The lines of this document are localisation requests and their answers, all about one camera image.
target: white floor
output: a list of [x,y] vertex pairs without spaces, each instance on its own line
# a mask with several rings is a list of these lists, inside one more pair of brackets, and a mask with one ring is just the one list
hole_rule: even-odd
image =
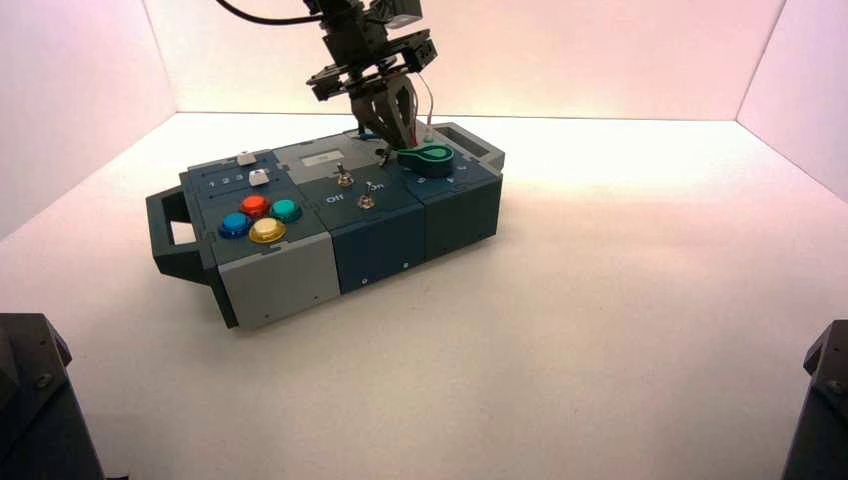
[[848,205],[735,123],[457,119],[497,237],[256,332],[162,276],[144,197],[346,117],[177,115],[0,243],[134,479],[774,479],[848,316]]

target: white push button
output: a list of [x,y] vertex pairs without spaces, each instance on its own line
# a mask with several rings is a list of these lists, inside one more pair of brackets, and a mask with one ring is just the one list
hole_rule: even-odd
[[271,180],[268,179],[268,172],[265,170],[254,170],[250,172],[250,177],[248,178],[250,181],[251,187],[258,187],[259,185],[265,185]]
[[253,165],[254,163],[256,163],[256,155],[252,153],[242,153],[241,155],[236,157],[236,161],[242,167],[245,167],[247,165]]

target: yellow arcade button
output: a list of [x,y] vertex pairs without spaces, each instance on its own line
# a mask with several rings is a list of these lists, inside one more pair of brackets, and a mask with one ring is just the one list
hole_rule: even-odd
[[274,243],[285,235],[286,226],[275,218],[263,218],[250,229],[250,239],[256,243]]

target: pink lit wall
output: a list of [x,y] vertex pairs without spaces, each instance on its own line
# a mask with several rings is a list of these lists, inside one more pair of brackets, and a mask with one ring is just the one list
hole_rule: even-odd
[[[316,25],[246,23],[212,0],[145,0],[181,111],[338,112],[304,85]],[[238,0],[302,16],[300,0]],[[437,113],[734,119],[783,0],[423,0]]]
[[739,121],[848,201],[848,2],[787,2]]
[[0,64],[0,238],[175,110],[141,0],[0,2]]

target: black cable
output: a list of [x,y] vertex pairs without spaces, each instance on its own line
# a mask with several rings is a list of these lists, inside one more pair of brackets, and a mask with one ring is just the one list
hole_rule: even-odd
[[323,15],[313,15],[311,17],[298,17],[298,18],[262,18],[251,15],[247,12],[243,12],[238,8],[227,3],[226,0],[216,0],[219,5],[227,9],[228,12],[233,15],[247,20],[248,22],[258,23],[260,25],[298,25],[301,23],[310,23],[310,22],[320,22],[324,19]]

